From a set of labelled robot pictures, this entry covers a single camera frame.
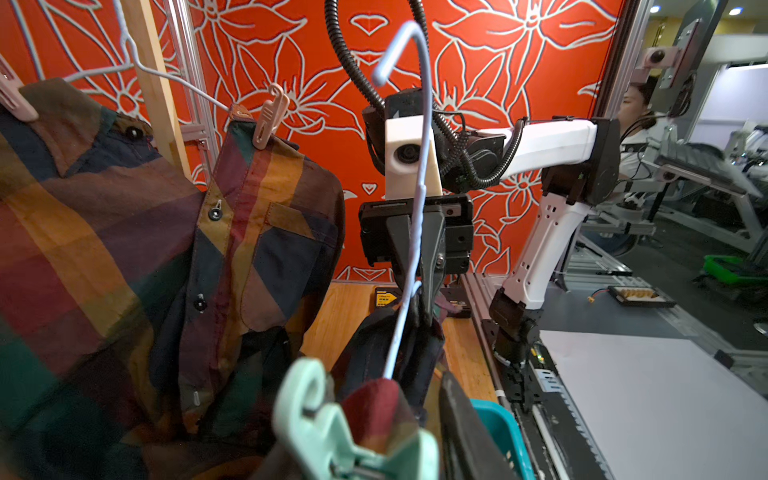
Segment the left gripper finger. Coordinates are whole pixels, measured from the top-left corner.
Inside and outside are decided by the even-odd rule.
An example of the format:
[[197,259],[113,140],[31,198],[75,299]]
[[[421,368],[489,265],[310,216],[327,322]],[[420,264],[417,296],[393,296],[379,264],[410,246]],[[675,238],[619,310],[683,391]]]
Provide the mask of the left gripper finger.
[[456,377],[445,372],[439,390],[445,479],[518,479]]

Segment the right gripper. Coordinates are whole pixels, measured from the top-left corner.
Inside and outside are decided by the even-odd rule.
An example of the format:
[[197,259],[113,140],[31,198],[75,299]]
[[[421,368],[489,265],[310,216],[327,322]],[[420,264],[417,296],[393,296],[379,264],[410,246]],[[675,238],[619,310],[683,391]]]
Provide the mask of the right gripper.
[[[385,200],[362,204],[358,212],[360,238],[369,265],[388,263],[403,294],[406,281],[422,273],[420,315],[426,326],[433,321],[433,306],[444,275],[468,271],[473,250],[473,205],[468,195],[428,197],[422,214],[422,227],[413,230],[412,199]],[[413,242],[417,267],[409,274]]]

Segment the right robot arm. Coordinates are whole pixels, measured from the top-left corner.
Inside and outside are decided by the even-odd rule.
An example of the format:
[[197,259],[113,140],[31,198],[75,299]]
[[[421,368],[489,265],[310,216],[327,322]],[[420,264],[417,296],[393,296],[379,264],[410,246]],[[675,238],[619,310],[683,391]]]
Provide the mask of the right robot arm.
[[508,184],[536,180],[533,220],[521,253],[497,256],[506,276],[489,316],[498,331],[494,354],[507,365],[526,363],[530,335],[551,277],[574,232],[611,193],[618,175],[619,125],[610,118],[560,116],[533,120],[527,86],[548,51],[569,52],[609,41],[617,27],[609,1],[452,1],[429,21],[419,1],[396,43],[418,43],[420,72],[382,96],[398,71],[385,52],[351,49],[337,2],[323,5],[326,31],[352,84],[366,99],[365,139],[385,178],[380,215],[388,232],[416,248],[431,246],[430,210],[438,200],[468,197],[477,208]]

